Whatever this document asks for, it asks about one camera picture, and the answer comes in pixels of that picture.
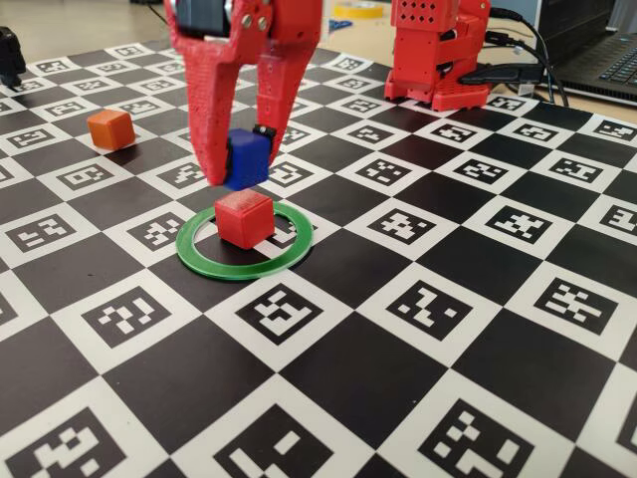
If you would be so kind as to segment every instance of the green plastic ring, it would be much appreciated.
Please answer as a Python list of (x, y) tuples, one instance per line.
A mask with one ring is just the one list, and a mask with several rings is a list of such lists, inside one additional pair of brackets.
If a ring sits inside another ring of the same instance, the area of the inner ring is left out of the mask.
[(310, 220), (298, 209), (275, 202), (275, 214), (283, 216), (295, 225), (297, 239), (286, 252), (274, 259), (244, 266), (221, 264), (201, 255), (195, 246), (199, 229), (215, 217), (215, 208), (197, 213), (186, 222), (177, 235), (177, 254), (186, 267), (202, 276), (225, 281), (248, 281), (288, 269), (303, 259), (312, 247), (313, 227)]

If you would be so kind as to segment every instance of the laptop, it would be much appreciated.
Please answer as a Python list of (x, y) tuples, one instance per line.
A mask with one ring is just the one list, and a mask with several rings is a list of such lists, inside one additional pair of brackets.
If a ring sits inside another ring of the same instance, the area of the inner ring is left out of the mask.
[(541, 0), (536, 24), (568, 91), (637, 106), (637, 35), (607, 28), (614, 3)]

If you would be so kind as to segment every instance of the cable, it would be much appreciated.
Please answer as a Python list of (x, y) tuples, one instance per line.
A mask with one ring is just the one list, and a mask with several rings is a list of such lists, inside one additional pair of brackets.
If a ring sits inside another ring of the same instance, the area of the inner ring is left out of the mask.
[(157, 18), (159, 18), (159, 20), (161, 20), (165, 25), (168, 25), (168, 22), (166, 22), (166, 19), (163, 18), (161, 15), (159, 15), (159, 12), (157, 12), (152, 5), (150, 5), (149, 3), (146, 3), (146, 7), (148, 7), (150, 11), (154, 13), (157, 16)]

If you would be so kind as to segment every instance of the checkerboard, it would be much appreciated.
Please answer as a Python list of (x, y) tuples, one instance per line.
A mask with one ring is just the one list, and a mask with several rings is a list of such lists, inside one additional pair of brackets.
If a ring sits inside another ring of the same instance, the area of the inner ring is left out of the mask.
[[(434, 113), (386, 75), (316, 52), (257, 187), (315, 247), (250, 283), (176, 256), (227, 191), (168, 44), (0, 90), (0, 476), (637, 477), (637, 126), (498, 95)], [(92, 145), (102, 108), (136, 145)], [(294, 239), (197, 245), (248, 264)]]

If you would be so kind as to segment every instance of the laptop keyboard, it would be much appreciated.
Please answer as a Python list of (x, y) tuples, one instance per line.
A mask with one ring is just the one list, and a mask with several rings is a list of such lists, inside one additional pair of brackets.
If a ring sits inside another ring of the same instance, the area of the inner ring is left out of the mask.
[(637, 47), (617, 60), (599, 79), (637, 87)]

